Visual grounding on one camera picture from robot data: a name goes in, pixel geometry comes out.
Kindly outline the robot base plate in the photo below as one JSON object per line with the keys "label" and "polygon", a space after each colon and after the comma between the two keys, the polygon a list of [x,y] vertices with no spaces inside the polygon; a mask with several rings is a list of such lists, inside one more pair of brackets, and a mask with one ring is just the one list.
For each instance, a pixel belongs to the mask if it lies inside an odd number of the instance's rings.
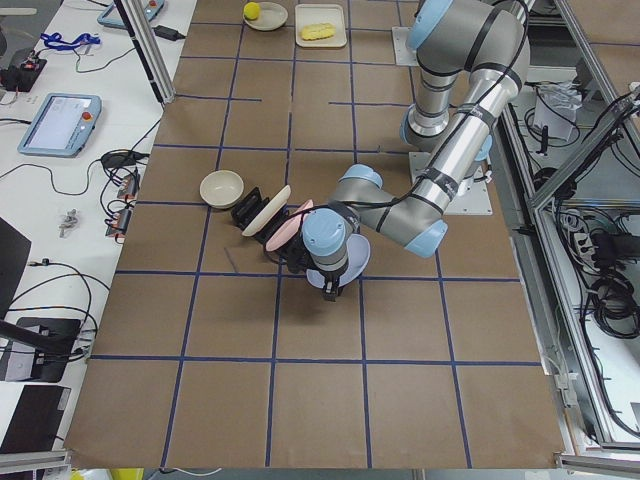
{"label": "robot base plate", "polygon": [[391,30],[391,35],[395,64],[406,67],[418,66],[416,48],[426,40],[426,36],[420,32],[413,35],[410,27],[401,26],[394,26]]}
{"label": "robot base plate", "polygon": [[411,182],[418,182],[415,191],[426,199],[437,203],[447,201],[442,208],[445,215],[489,216],[493,214],[487,181],[491,172],[486,159],[474,161],[460,181],[452,181],[446,176],[432,174],[431,178],[421,175],[431,163],[431,154],[427,152],[409,153],[409,172]]}

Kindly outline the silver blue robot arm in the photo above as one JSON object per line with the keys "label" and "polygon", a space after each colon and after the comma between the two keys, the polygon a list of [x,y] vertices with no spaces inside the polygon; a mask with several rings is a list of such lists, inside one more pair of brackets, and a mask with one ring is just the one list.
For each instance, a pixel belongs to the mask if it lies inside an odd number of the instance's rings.
{"label": "silver blue robot arm", "polygon": [[528,71],[527,1],[422,1],[406,40],[421,70],[415,103],[401,126],[429,160],[395,197],[381,176],[355,164],[323,206],[301,224],[279,257],[292,273],[315,270],[327,300],[339,295],[350,263],[347,242],[361,225],[422,257],[447,232],[442,217],[489,147],[497,118],[518,96]]}

